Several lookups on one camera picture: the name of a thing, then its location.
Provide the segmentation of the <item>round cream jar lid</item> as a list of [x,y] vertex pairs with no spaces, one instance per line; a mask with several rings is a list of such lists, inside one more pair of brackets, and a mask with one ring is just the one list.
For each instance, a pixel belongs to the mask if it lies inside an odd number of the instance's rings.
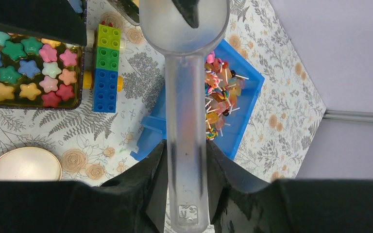
[[0,181],[60,181],[57,157],[38,147],[22,147],[0,156]]

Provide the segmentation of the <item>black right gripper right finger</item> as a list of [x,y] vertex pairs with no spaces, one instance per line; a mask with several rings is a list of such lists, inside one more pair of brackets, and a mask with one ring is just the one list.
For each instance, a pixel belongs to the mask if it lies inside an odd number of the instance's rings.
[[268,183],[206,143],[210,222],[218,233],[373,233],[373,180]]

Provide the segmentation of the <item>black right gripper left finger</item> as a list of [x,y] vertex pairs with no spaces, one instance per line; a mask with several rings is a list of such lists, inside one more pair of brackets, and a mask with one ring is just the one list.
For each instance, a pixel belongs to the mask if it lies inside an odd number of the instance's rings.
[[100,186],[0,182],[0,233],[161,233],[167,142]]

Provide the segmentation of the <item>gold tin with lollipops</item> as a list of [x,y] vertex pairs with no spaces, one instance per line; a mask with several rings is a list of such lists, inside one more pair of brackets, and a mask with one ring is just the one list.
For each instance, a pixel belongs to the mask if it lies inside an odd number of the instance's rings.
[[140,25],[139,7],[132,0],[107,0],[129,23]]

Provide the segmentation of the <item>tin of star candies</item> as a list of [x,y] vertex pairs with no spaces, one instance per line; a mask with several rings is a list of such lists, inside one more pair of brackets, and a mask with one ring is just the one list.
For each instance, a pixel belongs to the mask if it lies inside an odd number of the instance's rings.
[[0,32],[0,107],[78,107],[83,53],[80,46]]

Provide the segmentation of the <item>blue plastic candy bin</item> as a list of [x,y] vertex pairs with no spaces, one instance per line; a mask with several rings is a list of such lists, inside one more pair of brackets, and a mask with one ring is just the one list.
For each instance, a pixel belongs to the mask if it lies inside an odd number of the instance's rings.
[[[221,151],[234,160],[265,78],[225,40],[215,48],[215,55],[227,61],[238,75],[248,78],[234,107],[238,110],[226,118],[228,126],[222,130],[223,136],[214,139]],[[137,161],[144,159],[162,139],[167,138],[165,93],[163,87],[152,112],[141,121],[144,131],[136,144],[138,151],[130,153]]]

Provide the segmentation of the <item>stacked toy brick block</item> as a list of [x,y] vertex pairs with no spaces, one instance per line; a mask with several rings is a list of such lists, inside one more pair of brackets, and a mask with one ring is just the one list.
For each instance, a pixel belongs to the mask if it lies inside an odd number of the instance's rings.
[[102,21],[95,31],[87,31],[87,46],[93,49],[93,69],[83,73],[83,88],[93,92],[92,111],[115,113],[118,92],[123,89],[119,56],[126,42],[121,38],[121,30]]

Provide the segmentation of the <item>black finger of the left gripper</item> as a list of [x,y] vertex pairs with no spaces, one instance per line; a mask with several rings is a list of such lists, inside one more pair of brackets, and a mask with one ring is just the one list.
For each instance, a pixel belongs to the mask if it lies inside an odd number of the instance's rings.
[[199,0],[172,0],[172,3],[191,28],[199,27]]
[[67,0],[0,0],[0,31],[86,46],[86,25]]

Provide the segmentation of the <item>translucent plastic scoop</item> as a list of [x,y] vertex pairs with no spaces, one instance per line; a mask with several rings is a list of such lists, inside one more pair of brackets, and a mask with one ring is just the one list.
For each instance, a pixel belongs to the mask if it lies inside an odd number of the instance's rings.
[[171,0],[139,3],[143,35],[165,57],[170,224],[178,233],[202,233],[209,223],[204,59],[224,38],[230,2],[200,0],[198,13],[193,29]]

